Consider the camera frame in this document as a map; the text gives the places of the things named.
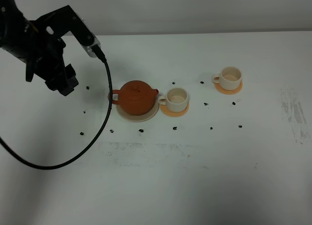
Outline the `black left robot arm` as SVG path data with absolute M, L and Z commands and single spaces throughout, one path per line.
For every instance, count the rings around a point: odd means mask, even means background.
M 14 0 L 0 0 L 0 46 L 25 63 L 27 82 L 37 75 L 50 90 L 64 96 L 78 85 L 74 69 L 64 64 L 65 42 L 53 39 L 46 29 L 38 30 Z

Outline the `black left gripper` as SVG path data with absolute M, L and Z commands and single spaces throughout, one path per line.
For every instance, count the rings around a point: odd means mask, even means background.
M 46 38 L 39 41 L 35 36 L 24 39 L 27 51 L 25 79 L 31 82 L 35 75 L 45 81 L 52 91 L 58 91 L 67 96 L 78 85 L 76 72 L 71 64 L 64 65 L 63 49 L 66 44 L 63 39 Z

